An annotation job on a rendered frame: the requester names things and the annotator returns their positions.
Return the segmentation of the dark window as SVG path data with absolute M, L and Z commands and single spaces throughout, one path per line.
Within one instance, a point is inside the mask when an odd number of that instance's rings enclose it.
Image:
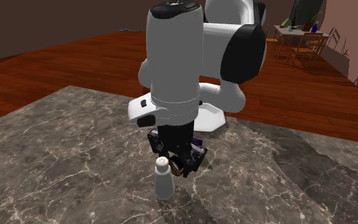
M 323 23 L 326 14 L 326 0 L 294 0 L 289 19 L 295 19 L 297 25 L 303 25 L 308 18 L 314 17 L 320 11 L 321 13 L 312 22 Z

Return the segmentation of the white dining table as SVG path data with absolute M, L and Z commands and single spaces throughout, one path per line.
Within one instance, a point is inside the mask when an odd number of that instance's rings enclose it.
M 302 42 L 305 41 L 305 39 L 303 39 L 303 36 L 313 36 L 313 39 L 311 41 L 307 41 L 307 46 L 311 46 L 311 50 L 313 50 L 315 52 L 314 54 L 314 59 L 317 59 L 319 57 L 319 55 L 321 54 L 322 50 L 324 49 L 328 39 L 332 36 L 331 34 L 333 32 L 331 32 L 330 34 L 326 34 L 320 31 L 315 31 L 315 32 L 306 32 L 303 29 L 299 30 L 298 26 L 287 26 L 287 27 L 281 27 L 280 25 L 275 25 L 276 31 L 275 31 L 275 35 L 279 32 L 280 33 L 280 37 L 279 40 L 281 39 L 280 42 L 280 48 L 278 53 L 276 54 L 276 58 L 275 60 L 277 60 L 280 57 L 280 54 L 282 53 L 284 46 L 285 45 L 291 45 L 292 44 L 292 40 L 295 38 L 300 38 L 300 42 L 299 45 L 302 44 Z

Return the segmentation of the white salt shaker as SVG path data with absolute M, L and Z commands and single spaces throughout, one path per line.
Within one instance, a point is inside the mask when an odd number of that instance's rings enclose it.
M 167 157 L 156 159 L 155 194 L 159 200 L 169 200 L 174 194 L 172 171 Z

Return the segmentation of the wooden chair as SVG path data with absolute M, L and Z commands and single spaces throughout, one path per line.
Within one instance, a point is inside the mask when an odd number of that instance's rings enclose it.
M 301 43 L 303 41 L 306 41 L 307 43 L 310 43 L 312 41 L 316 42 L 316 44 L 311 46 L 301 46 Z M 316 58 L 320 55 L 320 51 L 322 50 L 322 47 L 327 41 L 327 36 L 323 36 L 323 33 L 312 33 L 312 32 L 306 32 L 302 36 L 300 43 L 297 47 L 290 47 L 289 54 L 286 58 L 286 62 L 289 62 L 289 59 L 291 59 L 291 66 L 294 64 L 294 60 L 297 56 L 302 55 L 302 60 L 307 56 L 309 57 L 308 63 L 306 65 L 306 68 L 310 65 L 311 61 L 315 61 Z
M 274 56 L 274 51 L 275 51 L 276 46 L 279 43 L 280 37 L 281 37 L 281 35 L 279 37 L 277 37 L 277 29 L 275 29 L 273 38 L 266 38 L 266 43 L 272 47 L 272 50 L 271 50 L 272 57 Z

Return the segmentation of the dark dotted round object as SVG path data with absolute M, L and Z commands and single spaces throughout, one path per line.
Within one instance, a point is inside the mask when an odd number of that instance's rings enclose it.
M 184 166 L 176 155 L 169 156 L 169 166 L 173 175 L 181 176 L 183 174 Z

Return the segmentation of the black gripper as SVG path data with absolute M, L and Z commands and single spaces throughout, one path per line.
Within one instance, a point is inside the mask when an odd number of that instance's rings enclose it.
M 168 157 L 169 151 L 181 156 L 184 178 L 198 170 L 207 153 L 206 147 L 191 145 L 193 131 L 194 122 L 189 122 L 185 125 L 161 125 L 147 134 L 153 153 L 159 157 Z

